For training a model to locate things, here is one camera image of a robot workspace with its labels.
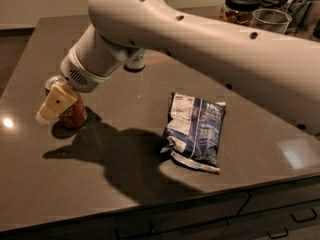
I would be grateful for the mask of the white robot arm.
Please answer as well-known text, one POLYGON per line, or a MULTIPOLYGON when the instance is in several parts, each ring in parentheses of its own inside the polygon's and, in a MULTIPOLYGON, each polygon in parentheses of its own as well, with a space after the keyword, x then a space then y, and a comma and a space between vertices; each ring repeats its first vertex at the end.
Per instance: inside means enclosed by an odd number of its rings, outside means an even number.
POLYGON ((320 44, 182 13, 163 0, 89 0, 90 25, 60 66, 90 93, 150 49, 214 80, 286 122, 320 134, 320 44))

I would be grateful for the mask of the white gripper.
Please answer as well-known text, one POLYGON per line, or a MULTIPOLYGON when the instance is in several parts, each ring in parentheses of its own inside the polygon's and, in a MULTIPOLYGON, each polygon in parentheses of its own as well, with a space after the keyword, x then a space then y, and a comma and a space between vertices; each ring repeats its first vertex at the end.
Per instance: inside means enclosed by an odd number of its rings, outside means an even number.
MULTIPOLYGON (((84 67, 79 60, 76 49, 72 47, 60 66, 61 75, 77 91, 91 93, 108 77, 98 76, 84 67)), ((67 84, 54 84, 40 106, 36 120, 41 124, 55 121, 63 112, 77 101, 76 92, 67 84)))

